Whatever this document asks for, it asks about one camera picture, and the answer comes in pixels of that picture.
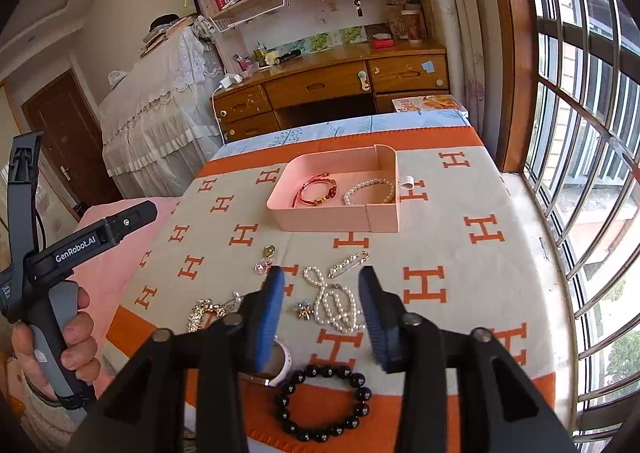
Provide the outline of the person's left hand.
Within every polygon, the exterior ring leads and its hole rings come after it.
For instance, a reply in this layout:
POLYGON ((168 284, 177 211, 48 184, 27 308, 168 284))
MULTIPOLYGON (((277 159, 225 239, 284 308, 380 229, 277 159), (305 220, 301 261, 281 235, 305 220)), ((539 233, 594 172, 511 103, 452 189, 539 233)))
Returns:
MULTIPOLYGON (((75 374, 77 379, 92 384, 100 374, 101 363, 96 358, 98 345, 92 337, 94 323, 86 312, 89 305, 89 294, 82 287, 78 288, 77 315, 65 325, 62 331, 67 348, 62 352, 61 362, 65 369, 75 374)), ((34 337, 29 326, 16 323, 12 327, 11 343, 18 364, 36 392, 41 393, 48 401, 55 401, 54 389, 35 357, 34 337)))

